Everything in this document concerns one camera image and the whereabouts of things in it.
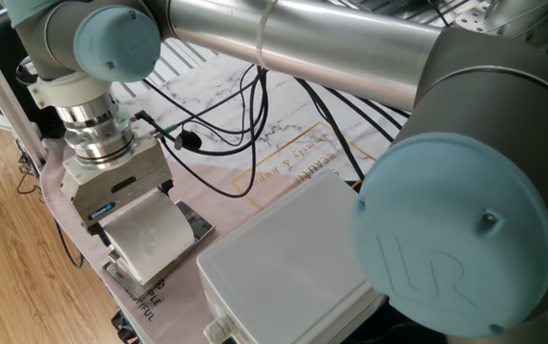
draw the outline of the metal plate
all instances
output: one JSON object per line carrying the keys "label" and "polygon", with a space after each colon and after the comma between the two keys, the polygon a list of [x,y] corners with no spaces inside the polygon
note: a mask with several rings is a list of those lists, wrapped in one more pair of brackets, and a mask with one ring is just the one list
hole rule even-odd
{"label": "metal plate", "polygon": [[210,225],[204,218],[195,212],[189,205],[185,204],[183,201],[176,201],[176,206],[185,216],[185,219],[191,226],[192,231],[194,232],[194,244],[186,249],[179,257],[170,262],[164,269],[162,269],[157,275],[152,279],[147,281],[147,283],[141,285],[131,273],[120,267],[116,260],[118,258],[118,253],[113,250],[109,253],[109,262],[104,265],[104,269],[109,272],[113,278],[129,293],[134,297],[142,300],[142,298],[149,293],[159,282],[168,276],[174,269],[182,263],[185,258],[196,248],[196,246],[201,243],[201,241],[206,238],[210,233],[215,230],[215,227]]}

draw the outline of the wooden floor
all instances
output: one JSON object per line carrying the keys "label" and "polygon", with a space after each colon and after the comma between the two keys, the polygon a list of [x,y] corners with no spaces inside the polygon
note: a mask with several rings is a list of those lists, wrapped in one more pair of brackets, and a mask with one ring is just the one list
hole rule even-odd
{"label": "wooden floor", "polygon": [[89,265],[68,262],[38,193],[16,192],[19,157],[0,130],[0,343],[120,343],[111,295]]}

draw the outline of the black chair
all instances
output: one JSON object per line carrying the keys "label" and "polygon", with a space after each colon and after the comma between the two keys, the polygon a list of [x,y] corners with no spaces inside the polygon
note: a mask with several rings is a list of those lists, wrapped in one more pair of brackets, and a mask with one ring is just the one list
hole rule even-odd
{"label": "black chair", "polygon": [[18,70],[19,64],[27,55],[19,36],[11,27],[7,11],[0,7],[0,69],[28,119],[36,123],[42,136],[60,138],[64,134],[62,121],[53,108],[40,110],[36,107],[26,87],[26,83],[31,81],[26,79],[25,73]]}

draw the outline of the light blue joint cap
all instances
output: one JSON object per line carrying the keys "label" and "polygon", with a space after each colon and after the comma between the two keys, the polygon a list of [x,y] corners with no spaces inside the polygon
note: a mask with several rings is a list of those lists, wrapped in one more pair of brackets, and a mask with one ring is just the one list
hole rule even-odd
{"label": "light blue joint cap", "polygon": [[24,20],[64,0],[5,0],[13,28]]}
{"label": "light blue joint cap", "polygon": [[429,133],[369,171],[351,236],[373,287],[417,323],[486,337],[524,322],[548,288],[548,212],[492,147]]}
{"label": "light blue joint cap", "polygon": [[83,20],[74,36],[74,55],[95,78],[133,82],[153,72],[160,42],[158,27],[146,14],[112,6]]}

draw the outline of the white cable tie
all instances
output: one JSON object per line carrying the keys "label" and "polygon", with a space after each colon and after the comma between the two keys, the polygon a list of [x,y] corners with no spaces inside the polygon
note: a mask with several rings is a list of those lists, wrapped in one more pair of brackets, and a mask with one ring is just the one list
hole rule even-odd
{"label": "white cable tie", "polygon": [[262,20],[260,20],[259,22],[259,29],[257,30],[257,45],[255,47],[257,51],[257,61],[259,62],[260,66],[266,69],[267,66],[265,66],[265,62],[263,61],[263,32],[265,31],[265,22],[267,22],[267,18],[269,18],[270,13],[272,13],[272,10],[274,10],[274,6],[276,6],[276,3],[278,3],[278,0],[271,0],[267,2],[265,10],[263,10]]}

